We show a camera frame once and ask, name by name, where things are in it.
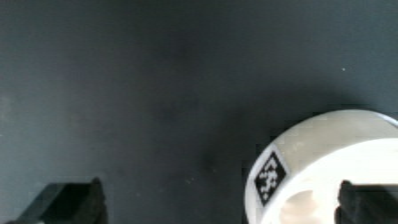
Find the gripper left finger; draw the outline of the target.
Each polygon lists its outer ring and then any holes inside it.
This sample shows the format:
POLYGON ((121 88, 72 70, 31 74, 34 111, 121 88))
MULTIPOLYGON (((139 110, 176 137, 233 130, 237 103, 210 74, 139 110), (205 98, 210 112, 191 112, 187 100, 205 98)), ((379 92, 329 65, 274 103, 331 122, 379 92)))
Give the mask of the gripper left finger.
POLYGON ((86 183, 50 183, 11 224, 109 224, 100 178, 86 183))

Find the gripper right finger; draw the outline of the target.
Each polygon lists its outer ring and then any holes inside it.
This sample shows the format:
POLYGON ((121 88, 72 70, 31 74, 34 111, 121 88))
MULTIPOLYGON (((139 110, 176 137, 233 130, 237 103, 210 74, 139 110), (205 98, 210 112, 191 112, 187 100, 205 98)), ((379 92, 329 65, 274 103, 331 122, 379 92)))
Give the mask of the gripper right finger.
POLYGON ((342 182, 335 224, 398 224, 398 184, 342 182))

